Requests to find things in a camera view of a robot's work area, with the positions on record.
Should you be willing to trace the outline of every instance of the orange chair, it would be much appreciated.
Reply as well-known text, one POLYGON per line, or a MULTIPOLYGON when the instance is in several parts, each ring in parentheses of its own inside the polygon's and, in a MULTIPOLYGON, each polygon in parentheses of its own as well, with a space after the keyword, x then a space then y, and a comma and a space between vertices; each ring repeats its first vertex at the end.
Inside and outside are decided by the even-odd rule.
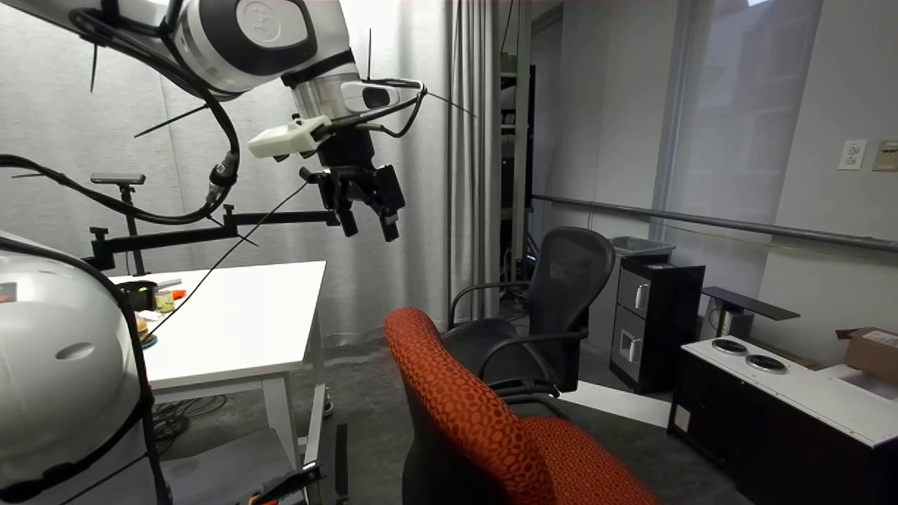
POLYGON ((561 417, 519 417, 442 346, 433 320, 400 308, 385 337, 408 386, 415 441, 408 505, 649 505, 653 494, 561 417))

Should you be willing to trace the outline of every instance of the table leg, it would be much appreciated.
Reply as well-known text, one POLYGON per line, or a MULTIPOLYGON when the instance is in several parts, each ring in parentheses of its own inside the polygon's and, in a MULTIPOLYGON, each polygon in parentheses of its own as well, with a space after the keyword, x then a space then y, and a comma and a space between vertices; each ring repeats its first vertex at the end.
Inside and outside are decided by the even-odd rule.
POLYGON ((265 409, 266 409, 270 427, 277 431, 277 441, 287 452, 290 465, 297 471, 301 455, 297 455, 297 435, 291 428, 290 377, 265 381, 265 409))

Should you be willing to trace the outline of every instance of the chair backrest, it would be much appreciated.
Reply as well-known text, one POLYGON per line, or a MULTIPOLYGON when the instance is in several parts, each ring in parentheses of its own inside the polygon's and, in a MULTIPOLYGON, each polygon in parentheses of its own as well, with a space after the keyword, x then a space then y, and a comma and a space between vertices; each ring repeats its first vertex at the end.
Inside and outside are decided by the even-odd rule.
POLYGON ((552 480, 523 420, 453 358, 426 313, 393 311, 385 337, 415 420, 409 455, 418 461, 408 461, 404 480, 418 482, 404 482, 408 503, 552 503, 552 480))
MULTIPOLYGON (((529 288, 530 334, 582 330, 590 305, 609 284, 614 245, 588 226, 557 226, 543 238, 537 273, 529 288)), ((561 391, 578 381, 582 341, 537 346, 559 372, 561 391)))

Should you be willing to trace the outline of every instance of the cardboard box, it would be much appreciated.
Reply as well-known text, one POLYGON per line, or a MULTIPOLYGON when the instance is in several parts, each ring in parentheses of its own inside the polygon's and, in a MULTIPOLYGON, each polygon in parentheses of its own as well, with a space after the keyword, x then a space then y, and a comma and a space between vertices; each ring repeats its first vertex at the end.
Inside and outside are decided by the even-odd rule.
POLYGON ((846 365, 898 384, 898 334, 881 327, 851 330, 846 365))

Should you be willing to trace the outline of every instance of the black cabinet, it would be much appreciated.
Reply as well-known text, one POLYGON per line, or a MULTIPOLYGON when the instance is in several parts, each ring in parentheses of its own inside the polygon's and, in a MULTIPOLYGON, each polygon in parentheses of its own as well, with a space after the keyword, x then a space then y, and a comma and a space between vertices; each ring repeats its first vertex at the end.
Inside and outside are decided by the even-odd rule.
POLYGON ((752 503, 898 503, 898 441, 870 448, 691 353, 680 358, 668 431, 752 503))
POLYGON ((638 391, 668 391, 680 346, 697 337, 705 267, 624 257, 611 330, 611 370, 638 391))

